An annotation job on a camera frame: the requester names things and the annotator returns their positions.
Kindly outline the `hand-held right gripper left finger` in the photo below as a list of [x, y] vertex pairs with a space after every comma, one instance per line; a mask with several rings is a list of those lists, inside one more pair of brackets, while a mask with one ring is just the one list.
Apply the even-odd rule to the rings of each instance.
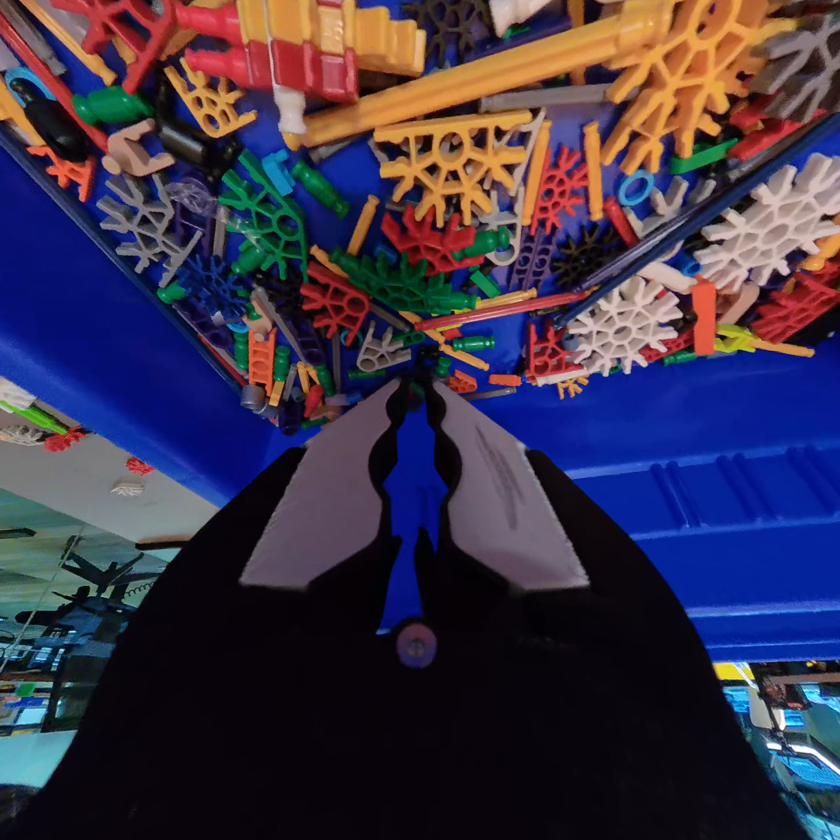
[[402, 542], [385, 489], [402, 424], [392, 380], [312, 438], [240, 584], [301, 595], [327, 626], [378, 630]]

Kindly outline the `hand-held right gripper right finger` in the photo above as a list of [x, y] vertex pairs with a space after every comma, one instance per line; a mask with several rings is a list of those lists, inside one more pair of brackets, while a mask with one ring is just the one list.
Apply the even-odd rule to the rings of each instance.
[[525, 444], [440, 383], [427, 386], [426, 409], [445, 494], [437, 546], [426, 534], [416, 544], [424, 617], [517, 621], [587, 596], [589, 576]]

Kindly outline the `short black toy rod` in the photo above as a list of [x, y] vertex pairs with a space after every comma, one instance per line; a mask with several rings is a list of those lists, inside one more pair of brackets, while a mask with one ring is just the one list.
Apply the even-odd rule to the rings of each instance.
[[419, 344], [414, 358], [410, 390], [421, 400], [427, 388], [437, 380], [439, 348], [434, 343]]

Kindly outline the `blue plastic parts bin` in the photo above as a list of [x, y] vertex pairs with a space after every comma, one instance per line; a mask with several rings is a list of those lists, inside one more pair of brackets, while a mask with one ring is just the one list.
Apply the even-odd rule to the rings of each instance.
[[[580, 56], [618, 38], [631, 52], [654, 40], [663, 16], [642, 2], [608, 4], [581, 26], [528, 26], [500, 52], [502, 76], [571, 54], [559, 87], [605, 87], [603, 65], [571, 75]], [[451, 70], [478, 60], [470, 57]], [[74, 417], [92, 434], [64, 452], [90, 467], [110, 442], [162, 477], [222, 507], [275, 457], [328, 427], [280, 424], [242, 404], [233, 376], [191, 340], [78, 222], [61, 200], [74, 186], [41, 182], [2, 120], [2, 377]], [[737, 179], [722, 172], [724, 209], [787, 165], [838, 157], [838, 114], [786, 140]], [[522, 361], [518, 318], [469, 324], [492, 333], [478, 362], [511, 373]], [[342, 396], [379, 385], [348, 376]], [[572, 391], [533, 386], [473, 405], [568, 474], [654, 561], [716, 662], [838, 658], [838, 337], [810, 358], [746, 353], [596, 373]]]

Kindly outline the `colourful toy rod wheel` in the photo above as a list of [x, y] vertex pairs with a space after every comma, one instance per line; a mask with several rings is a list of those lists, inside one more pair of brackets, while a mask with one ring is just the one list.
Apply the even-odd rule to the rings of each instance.
[[57, 454], [92, 434], [84, 426], [68, 426], [38, 404], [37, 397], [25, 389], [1, 378], [2, 415], [16, 419], [2, 425], [1, 440], [25, 447], [40, 447]]

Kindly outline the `pile of colourful toy pieces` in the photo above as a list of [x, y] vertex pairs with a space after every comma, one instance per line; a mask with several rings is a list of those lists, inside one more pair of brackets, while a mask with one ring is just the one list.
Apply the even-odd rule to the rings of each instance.
[[571, 54], [502, 76], [501, 52], [359, 98], [360, 75], [418, 76], [425, 27], [519, 26], [526, 3], [2, 2], [2, 120], [70, 216], [243, 393], [297, 431], [347, 405], [327, 345], [408, 316], [352, 380], [379, 385], [424, 336], [438, 376], [519, 319], [520, 367], [480, 396], [572, 391], [651, 363], [810, 358], [838, 314], [838, 157], [780, 168], [724, 209], [724, 162], [838, 111], [838, 2], [652, 2], [654, 40], [581, 54], [605, 87], [559, 87]]

